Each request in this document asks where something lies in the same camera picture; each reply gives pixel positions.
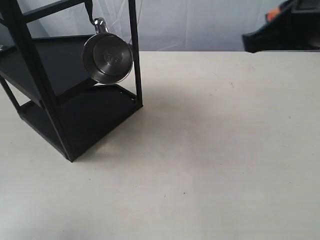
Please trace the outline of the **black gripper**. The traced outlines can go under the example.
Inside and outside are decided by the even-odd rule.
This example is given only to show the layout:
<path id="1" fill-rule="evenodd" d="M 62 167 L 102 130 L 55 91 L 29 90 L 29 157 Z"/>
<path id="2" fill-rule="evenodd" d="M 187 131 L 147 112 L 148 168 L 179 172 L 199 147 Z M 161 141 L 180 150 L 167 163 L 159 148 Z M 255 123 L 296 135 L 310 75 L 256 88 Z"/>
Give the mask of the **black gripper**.
<path id="1" fill-rule="evenodd" d="M 320 2 L 285 0 L 265 14 L 258 30 L 241 36 L 248 53 L 320 51 Z"/>

